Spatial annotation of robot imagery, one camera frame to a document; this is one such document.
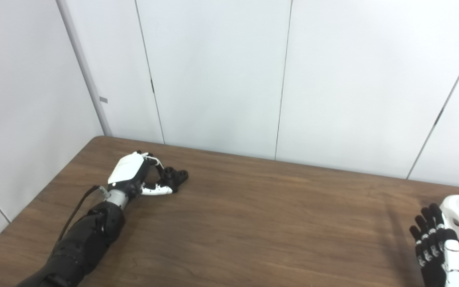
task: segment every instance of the robotic arm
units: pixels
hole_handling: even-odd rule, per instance
[[[160,179],[155,183],[146,183],[145,177],[152,166],[159,171]],[[140,195],[176,193],[188,177],[187,171],[164,168],[160,160],[150,153],[136,151],[124,156],[109,176],[107,189],[94,186],[84,196],[86,198],[100,189],[104,201],[74,223],[65,236],[62,236],[62,231],[45,265],[17,287],[76,287],[84,276],[95,269],[110,245],[118,239],[125,224],[123,210],[129,201]]]
[[[421,209],[411,226],[416,256],[426,287],[459,287],[459,241],[435,203]]]

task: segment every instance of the wooden table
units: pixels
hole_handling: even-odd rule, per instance
[[[94,138],[0,235],[0,287],[39,269],[78,200],[137,149],[187,169],[131,202],[82,287],[422,286],[408,228],[459,188],[116,138]],[[91,195],[81,216],[102,199]]]

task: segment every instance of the black finger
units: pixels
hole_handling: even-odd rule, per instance
[[[437,233],[433,232],[430,234],[428,237],[428,245],[430,246],[430,253],[434,257],[439,257],[440,256],[440,251],[439,251],[439,243],[437,242]]]
[[[419,229],[421,229],[421,232],[428,234],[428,226],[426,225],[426,220],[424,220],[422,216],[416,216],[415,220],[417,225],[419,225]]]
[[[444,218],[442,217],[442,211],[436,203],[430,204],[430,211],[432,212],[433,217],[435,218],[435,223],[437,227],[439,225],[444,225]]]
[[[433,219],[433,215],[428,207],[423,207],[421,209],[421,214],[424,216],[426,223],[428,224],[428,229],[435,229],[435,220]]]
[[[419,246],[421,247],[424,259],[428,262],[432,261],[433,256],[431,249],[428,247],[428,240],[422,240]]]
[[[446,241],[445,229],[443,228],[437,229],[437,232],[435,233],[435,240],[437,241],[439,252],[442,252],[442,254],[444,254],[444,242]]]
[[[419,229],[415,225],[412,225],[409,230],[414,239],[416,240],[416,243],[421,241],[421,231],[419,231]]]
[[[424,254],[422,253],[420,245],[416,245],[416,256],[419,265],[421,265],[421,267],[424,267],[426,265],[426,261],[424,260]]]

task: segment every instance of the prosthetic hand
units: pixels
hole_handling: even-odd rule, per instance
[[[426,287],[459,287],[459,241],[456,232],[445,225],[444,215],[435,203],[421,209],[410,233],[416,240],[416,256]]]
[[[159,171],[160,179],[146,183],[145,177],[152,166]],[[137,151],[124,156],[109,176],[107,189],[95,185],[86,192],[60,233],[44,267],[17,287],[76,287],[117,240],[125,224],[123,210],[129,201],[140,195],[176,193],[188,177],[187,171],[164,168],[150,153]],[[92,207],[63,236],[84,199],[97,189],[102,191],[105,200]]]

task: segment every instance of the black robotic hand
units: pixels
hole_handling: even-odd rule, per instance
[[[419,227],[411,226],[416,240],[416,256],[426,287],[459,287],[459,241],[456,232],[446,227],[435,203],[421,209],[415,217]]]

